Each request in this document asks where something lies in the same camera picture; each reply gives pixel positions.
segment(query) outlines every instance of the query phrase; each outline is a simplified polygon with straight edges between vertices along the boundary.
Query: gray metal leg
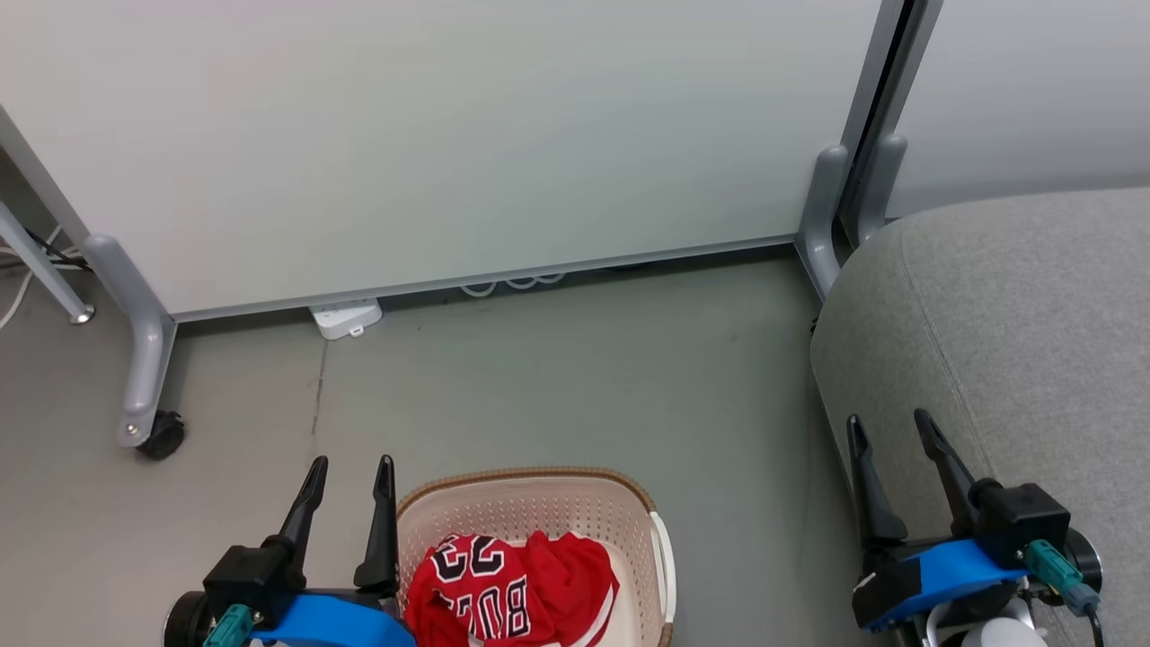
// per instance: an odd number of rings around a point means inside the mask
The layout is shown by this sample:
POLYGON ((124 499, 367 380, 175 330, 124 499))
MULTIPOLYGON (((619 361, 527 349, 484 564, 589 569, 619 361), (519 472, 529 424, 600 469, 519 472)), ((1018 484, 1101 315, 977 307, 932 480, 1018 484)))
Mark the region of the gray metal leg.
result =
POLYGON ((84 240, 84 253, 131 321, 132 362, 116 442, 122 447, 138 447, 152 434, 160 390, 176 340, 176 322, 115 238, 93 233, 84 240))
POLYGON ((819 153, 814 162, 814 175, 811 177, 811 190, 806 194, 806 206, 803 208, 803 219, 795 238, 798 255, 803 259, 819 298, 823 300, 838 276, 838 259, 830 240, 830 225, 835 219, 835 209, 838 207, 850 163, 850 152, 841 144, 819 153))
POLYGON ((895 190, 895 178, 906 153, 906 137, 894 132, 879 140, 871 170, 859 194, 854 230, 848 231, 856 245, 861 245, 887 223, 887 203, 895 190))
POLYGON ((20 259, 28 264, 32 274, 44 283, 44 286, 52 292, 52 295, 60 301, 60 305, 71 315, 72 323, 84 323, 92 318, 95 308, 80 300, 75 290, 64 282, 64 277, 52 265, 52 261, 40 249, 39 245, 24 231, 24 226, 16 221, 8 206, 0 202, 0 237, 12 245, 12 248, 20 254, 20 259))

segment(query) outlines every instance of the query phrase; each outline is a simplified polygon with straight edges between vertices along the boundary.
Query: teal connector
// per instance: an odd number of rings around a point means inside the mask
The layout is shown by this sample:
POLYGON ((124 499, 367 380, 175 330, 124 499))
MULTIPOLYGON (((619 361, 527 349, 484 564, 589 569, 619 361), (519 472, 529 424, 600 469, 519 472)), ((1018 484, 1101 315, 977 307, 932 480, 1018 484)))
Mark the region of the teal connector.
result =
POLYGON ((252 610, 243 604, 232 604, 208 634, 204 647, 243 647, 254 626, 252 610))
POLYGON ((1057 592, 1082 584, 1082 573, 1049 541, 1040 539, 1026 547, 1026 568, 1057 592))
POLYGON ((1026 547, 1026 568, 1055 590, 1078 617, 1096 610, 1102 603, 1098 593, 1082 584, 1082 573, 1046 540, 1040 539, 1026 547))

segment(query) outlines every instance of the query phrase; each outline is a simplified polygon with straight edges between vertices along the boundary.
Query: metal pole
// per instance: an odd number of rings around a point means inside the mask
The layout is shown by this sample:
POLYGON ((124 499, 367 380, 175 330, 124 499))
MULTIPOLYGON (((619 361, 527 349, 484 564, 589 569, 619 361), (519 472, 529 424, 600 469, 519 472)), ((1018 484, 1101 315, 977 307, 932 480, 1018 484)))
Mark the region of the metal pole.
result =
POLYGON ((71 286, 64 282, 64 277, 52 264, 48 256, 40 247, 32 241, 24 228, 16 221, 8 206, 0 202, 0 237, 8 241, 8 245, 20 255, 20 259, 28 264, 32 274, 56 296, 60 305, 71 315, 72 323, 84 323, 92 317, 95 308, 83 300, 71 286))

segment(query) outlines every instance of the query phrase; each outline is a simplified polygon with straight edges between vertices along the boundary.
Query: metal frame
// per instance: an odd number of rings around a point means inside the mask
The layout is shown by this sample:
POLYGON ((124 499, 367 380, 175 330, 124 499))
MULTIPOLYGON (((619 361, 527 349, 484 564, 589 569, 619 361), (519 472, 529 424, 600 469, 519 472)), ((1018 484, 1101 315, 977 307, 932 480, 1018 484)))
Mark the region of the metal frame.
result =
POLYGON ((856 247, 885 224, 887 203, 908 144, 895 129, 943 5, 943 0, 908 1, 912 5, 905 29, 895 44, 885 83, 839 203, 838 217, 856 247))
POLYGON ((123 418, 116 432, 121 447, 138 447, 152 436, 168 360, 176 341, 176 322, 155 292, 110 236, 84 240, 84 255, 132 326, 132 361, 128 368, 123 418))
POLYGON ((52 260, 40 251, 24 226, 16 219, 8 205, 0 201, 0 237, 16 251, 24 264, 44 283, 60 305, 68 310, 72 323, 85 323, 92 318, 95 307, 84 302, 71 288, 52 260))
MULTIPOLYGON (((941 0, 929 0, 931 5, 941 0)), ((8 114, 0 107, 0 146, 23 172, 48 210, 61 223, 72 240, 84 240, 85 256, 128 315, 132 328, 132 359, 124 395, 123 418, 116 440, 124 447, 138 447, 152 433, 159 407, 160 392, 175 341, 177 321, 195 321, 252 314, 274 309, 304 307, 339 300, 384 296, 407 292, 429 291, 475 283, 505 280, 540 274, 578 271, 603 267, 668 260, 691 255, 721 253, 777 244, 796 245, 820 298, 825 298, 838 272, 838 261, 831 245, 831 225, 836 207, 851 170, 852 155, 864 144, 862 138, 872 123, 872 106, 880 91, 887 54, 896 36, 904 0, 882 0, 871 43, 862 61, 859 82, 848 111, 841 143, 821 151, 814 162, 811 186, 803 209, 799 231, 795 234, 774 236, 751 240, 721 242, 664 252, 615 256, 575 263, 529 268, 514 272, 466 276, 446 280, 431 280, 390 287, 353 290, 331 294, 250 303, 236 307, 168 313, 152 291, 131 259, 115 238, 87 230, 60 187, 37 159, 31 147, 16 130, 8 114)))

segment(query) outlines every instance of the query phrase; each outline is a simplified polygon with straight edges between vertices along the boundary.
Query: black wheel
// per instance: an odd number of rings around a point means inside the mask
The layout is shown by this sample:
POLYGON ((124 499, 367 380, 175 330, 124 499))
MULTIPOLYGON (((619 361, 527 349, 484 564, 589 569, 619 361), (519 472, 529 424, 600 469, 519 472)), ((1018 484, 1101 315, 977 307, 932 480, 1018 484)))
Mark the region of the black wheel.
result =
POLYGON ((189 591, 179 596, 163 622, 163 647, 200 647, 212 632, 208 595, 189 591))
POLYGON ((156 411, 152 423, 152 436, 136 447, 152 461, 163 461, 171 456, 184 442, 184 422, 175 411, 156 411))

